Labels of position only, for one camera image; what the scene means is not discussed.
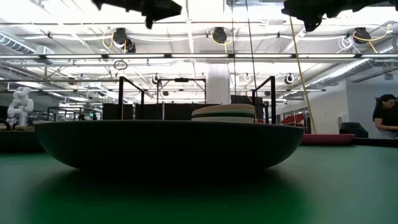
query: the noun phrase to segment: black partition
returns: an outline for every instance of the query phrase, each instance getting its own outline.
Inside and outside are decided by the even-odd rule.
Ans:
[[[144,108],[142,108],[142,105],[136,103],[136,119],[162,119],[162,105],[145,104]]]
[[[103,104],[103,120],[119,119],[119,105],[113,103]],[[123,105],[123,119],[132,119],[132,105]]]
[[[145,113],[141,115],[142,106],[136,104],[136,119],[151,119],[168,121],[190,121],[192,112],[207,106],[215,106],[212,104],[195,104],[195,103],[159,103],[144,105]]]

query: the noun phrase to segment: fluorescent light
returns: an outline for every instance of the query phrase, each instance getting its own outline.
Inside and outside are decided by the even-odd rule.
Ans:
[[[61,94],[58,94],[58,93],[49,92],[49,94],[51,94],[51,95],[53,95],[53,96],[57,96],[57,97],[63,97]]]
[[[43,90],[43,91],[52,91],[52,92],[68,92],[73,90]]]
[[[71,100],[75,100],[75,101],[80,101],[80,102],[84,102],[84,101],[89,101],[86,98],[83,97],[68,97]]]
[[[298,92],[298,91],[304,91],[304,90],[303,89],[295,90],[295,92]],[[325,90],[307,90],[307,91],[325,91]]]
[[[226,58],[228,54],[172,54],[173,58]]]
[[[0,55],[0,59],[39,59],[38,55]]]
[[[164,54],[112,54],[109,58],[162,58]]]
[[[291,58],[291,54],[236,54],[237,58]]]
[[[355,54],[300,54],[299,58],[353,58]]]
[[[398,58],[398,54],[364,54],[364,58]]]
[[[388,49],[386,49],[386,50],[382,50],[382,51],[380,51],[380,52],[379,52],[379,54],[386,53],[386,52],[388,52],[388,51],[390,51],[390,50],[392,50],[392,49],[394,49],[394,47],[389,47],[389,48],[388,48]]]
[[[49,59],[63,59],[63,58],[102,58],[101,55],[46,55]]]
[[[102,51],[102,52],[105,52],[105,53],[109,54],[109,52],[108,52],[107,50],[105,50],[105,49],[100,49],[100,51]]]
[[[18,90],[2,90],[2,91],[9,91],[9,92],[14,92],[14,91],[18,91]]]
[[[77,91],[108,91],[108,90],[103,90],[103,89],[92,89],[92,90],[77,90]]]
[[[38,84],[38,83],[34,83],[34,82],[16,82],[16,83],[18,83],[20,85],[32,87],[32,88],[45,88],[45,86]]]
[[[262,100],[263,100],[263,101],[271,102],[271,99],[262,99]],[[283,102],[286,102],[287,100],[285,100],[285,99],[283,99],[283,100],[276,99],[276,101],[283,101]]]

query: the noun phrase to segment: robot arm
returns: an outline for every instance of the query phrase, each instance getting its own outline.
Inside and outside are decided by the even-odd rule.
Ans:
[[[7,121],[10,125],[14,125],[16,122],[15,115],[19,115],[19,125],[26,125],[27,112],[32,112],[34,103],[32,99],[28,98],[28,94],[30,93],[30,88],[28,87],[19,87],[17,91],[13,94],[13,99],[11,104],[7,110]]]
[[[34,106],[33,100],[32,99],[28,99],[27,100],[27,105],[24,107],[24,111],[27,112],[27,113],[32,112],[33,111],[33,106]]]

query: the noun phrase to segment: black shirt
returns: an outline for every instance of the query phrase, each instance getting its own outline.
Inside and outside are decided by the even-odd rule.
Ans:
[[[375,118],[382,119],[382,125],[385,126],[398,126],[398,118],[394,116],[393,110],[390,109],[379,109],[373,113],[373,121]]]

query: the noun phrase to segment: stacked plate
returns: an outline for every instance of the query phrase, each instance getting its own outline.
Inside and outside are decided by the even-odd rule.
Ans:
[[[192,113],[192,121],[254,123],[253,105],[217,105],[200,108]]]

